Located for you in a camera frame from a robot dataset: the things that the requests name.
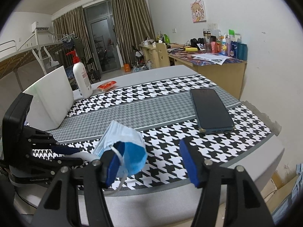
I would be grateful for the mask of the red snack packet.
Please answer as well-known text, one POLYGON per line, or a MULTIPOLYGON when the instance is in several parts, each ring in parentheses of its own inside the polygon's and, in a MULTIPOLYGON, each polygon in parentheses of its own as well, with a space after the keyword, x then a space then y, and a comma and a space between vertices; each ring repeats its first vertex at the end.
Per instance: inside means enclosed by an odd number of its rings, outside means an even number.
POLYGON ((116 86, 117 82, 114 80, 105 82, 97 87, 97 90, 101 92, 107 92, 116 86))

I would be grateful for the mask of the wooden smiley chair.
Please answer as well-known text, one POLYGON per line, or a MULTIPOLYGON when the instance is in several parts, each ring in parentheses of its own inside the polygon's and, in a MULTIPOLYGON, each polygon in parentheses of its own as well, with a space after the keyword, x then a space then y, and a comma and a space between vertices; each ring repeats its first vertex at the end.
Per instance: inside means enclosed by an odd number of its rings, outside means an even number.
POLYGON ((167 52, 166 44, 156 43, 156 52, 158 53, 160 68, 169 67, 170 66, 170 60, 169 60, 169 55, 168 55, 168 52, 167 52))

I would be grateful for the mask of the white pump bottle red cap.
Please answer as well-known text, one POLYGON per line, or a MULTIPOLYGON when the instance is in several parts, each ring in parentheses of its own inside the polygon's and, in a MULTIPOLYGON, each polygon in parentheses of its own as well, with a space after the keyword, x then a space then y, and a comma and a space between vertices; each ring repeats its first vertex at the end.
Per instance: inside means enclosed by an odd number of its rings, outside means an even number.
POLYGON ((72 55, 73 74, 82 97, 85 99, 89 98, 93 93, 93 89, 91 87, 91 83, 84 64, 77 56, 75 50, 68 52, 66 55, 72 55))

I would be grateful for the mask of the white metal bunk bed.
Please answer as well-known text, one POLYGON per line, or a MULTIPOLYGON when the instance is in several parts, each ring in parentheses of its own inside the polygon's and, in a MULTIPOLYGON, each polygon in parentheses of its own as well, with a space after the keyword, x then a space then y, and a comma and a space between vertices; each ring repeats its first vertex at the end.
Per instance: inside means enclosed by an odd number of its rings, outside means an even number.
POLYGON ((35 31, 20 46, 15 40, 1 43, 1 78, 19 68, 37 61, 44 74, 58 68, 63 42, 76 38, 72 34, 53 34, 50 31, 35 31))

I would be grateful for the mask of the anime girl wall picture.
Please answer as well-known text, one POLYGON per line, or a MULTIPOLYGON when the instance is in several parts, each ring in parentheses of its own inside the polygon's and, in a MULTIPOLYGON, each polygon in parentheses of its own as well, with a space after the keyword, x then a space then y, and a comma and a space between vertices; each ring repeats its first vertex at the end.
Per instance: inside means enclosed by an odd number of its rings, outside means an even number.
POLYGON ((191 4, 191 15, 193 23, 206 21, 206 12, 204 2, 202 0, 195 0, 191 4))

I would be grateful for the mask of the white air conditioner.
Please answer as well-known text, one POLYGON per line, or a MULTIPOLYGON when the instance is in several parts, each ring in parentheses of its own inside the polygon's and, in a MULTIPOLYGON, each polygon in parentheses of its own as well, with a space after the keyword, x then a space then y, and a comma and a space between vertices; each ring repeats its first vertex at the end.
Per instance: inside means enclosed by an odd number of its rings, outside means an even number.
POLYGON ((38 22, 33 22, 31 24, 32 33, 35 31, 49 31, 50 27, 40 26, 38 22))

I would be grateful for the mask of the wooden desk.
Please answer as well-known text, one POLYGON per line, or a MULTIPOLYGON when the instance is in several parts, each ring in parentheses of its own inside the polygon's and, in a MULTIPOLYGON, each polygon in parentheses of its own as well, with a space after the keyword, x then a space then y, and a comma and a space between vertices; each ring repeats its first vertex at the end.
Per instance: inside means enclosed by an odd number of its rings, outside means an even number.
MULTIPOLYGON (((140 49, 145 61, 151 61, 154 68, 160 68, 156 47, 140 45, 140 49)), ((247 67, 246 61, 230 59, 222 65, 218 65, 210 61, 193 59, 193 53, 186 52, 182 48, 172 48, 172 52, 168 52, 168 55, 170 66, 184 65, 210 79, 235 98, 239 99, 241 97, 247 67)))

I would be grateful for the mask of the black folding chair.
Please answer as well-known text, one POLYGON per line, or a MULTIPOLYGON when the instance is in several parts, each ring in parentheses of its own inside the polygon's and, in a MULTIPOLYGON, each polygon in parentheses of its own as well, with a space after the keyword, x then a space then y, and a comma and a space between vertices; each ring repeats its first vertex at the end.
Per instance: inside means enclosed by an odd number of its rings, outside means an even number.
POLYGON ((90 81, 101 80, 101 73, 94 62, 94 58, 88 59, 84 65, 90 81))

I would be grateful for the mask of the glass balcony door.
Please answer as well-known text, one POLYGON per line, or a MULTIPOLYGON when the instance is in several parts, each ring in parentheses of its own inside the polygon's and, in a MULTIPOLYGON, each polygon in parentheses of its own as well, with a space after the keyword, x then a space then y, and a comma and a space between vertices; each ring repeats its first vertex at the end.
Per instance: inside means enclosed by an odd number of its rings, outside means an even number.
POLYGON ((121 68, 110 0, 84 8, 94 59, 103 73, 121 68))

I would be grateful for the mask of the white tissue paper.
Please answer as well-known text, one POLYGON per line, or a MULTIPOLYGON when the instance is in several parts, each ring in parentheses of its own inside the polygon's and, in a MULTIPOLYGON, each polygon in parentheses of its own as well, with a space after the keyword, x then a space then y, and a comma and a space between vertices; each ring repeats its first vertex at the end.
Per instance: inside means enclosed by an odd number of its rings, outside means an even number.
POLYGON ((94 154, 87 153, 87 152, 77 152, 77 153, 73 153, 71 155, 65 155, 65 157, 66 158, 80 158, 86 162, 92 162, 94 160, 100 159, 99 156, 96 156, 94 154))

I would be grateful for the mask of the blue bottle on desk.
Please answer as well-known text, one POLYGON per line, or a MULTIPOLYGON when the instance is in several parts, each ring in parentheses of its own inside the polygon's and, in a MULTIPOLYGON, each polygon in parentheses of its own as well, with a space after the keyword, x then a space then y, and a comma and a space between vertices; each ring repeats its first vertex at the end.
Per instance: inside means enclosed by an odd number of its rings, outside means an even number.
POLYGON ((237 43, 237 58, 242 61, 246 61, 248 59, 247 44, 237 43))

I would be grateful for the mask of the white papers on desk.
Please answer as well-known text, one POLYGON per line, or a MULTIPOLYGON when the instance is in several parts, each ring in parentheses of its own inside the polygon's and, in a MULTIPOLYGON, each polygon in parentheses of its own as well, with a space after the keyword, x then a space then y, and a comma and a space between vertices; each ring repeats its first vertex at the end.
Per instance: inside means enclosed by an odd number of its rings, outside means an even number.
POLYGON ((192 56, 192 58, 210 61, 210 62, 218 64, 218 65, 222 65, 225 61, 232 59, 231 57, 228 57, 228 56, 211 54, 211 53, 194 54, 192 56))

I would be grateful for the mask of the black smartphone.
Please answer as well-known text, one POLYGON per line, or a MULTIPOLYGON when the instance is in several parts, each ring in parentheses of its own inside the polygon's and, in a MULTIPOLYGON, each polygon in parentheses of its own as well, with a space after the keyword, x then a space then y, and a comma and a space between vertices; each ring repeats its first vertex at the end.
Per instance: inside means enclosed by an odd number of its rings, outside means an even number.
POLYGON ((227 133, 235 129, 229 112, 215 90, 192 89, 190 95, 200 133, 227 133))

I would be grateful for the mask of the houndstooth table mat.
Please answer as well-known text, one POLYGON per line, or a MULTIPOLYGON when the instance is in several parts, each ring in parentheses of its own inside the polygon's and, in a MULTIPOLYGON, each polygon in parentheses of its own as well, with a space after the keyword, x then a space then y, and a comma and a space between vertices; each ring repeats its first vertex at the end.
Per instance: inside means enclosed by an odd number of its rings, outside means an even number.
POLYGON ((252 151, 272 136, 251 110, 199 74, 147 82, 78 100, 51 133, 63 145, 91 153, 113 120, 141 133, 147 161, 139 173, 125 182, 116 179, 111 190, 153 189, 184 182, 187 172, 179 153, 179 141, 183 138, 188 138, 205 158, 223 164, 252 151), (233 132, 199 132, 190 96, 190 90, 198 88, 210 88, 218 94, 235 124, 233 132))

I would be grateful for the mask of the right brown curtain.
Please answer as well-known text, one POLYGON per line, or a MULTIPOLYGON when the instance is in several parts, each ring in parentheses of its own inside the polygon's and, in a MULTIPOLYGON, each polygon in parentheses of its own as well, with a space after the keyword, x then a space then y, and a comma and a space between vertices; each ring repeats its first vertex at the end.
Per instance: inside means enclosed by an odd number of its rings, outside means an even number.
POLYGON ((125 64, 131 63, 132 47, 146 38, 154 39, 155 32, 146 0, 110 0, 115 34, 125 64))

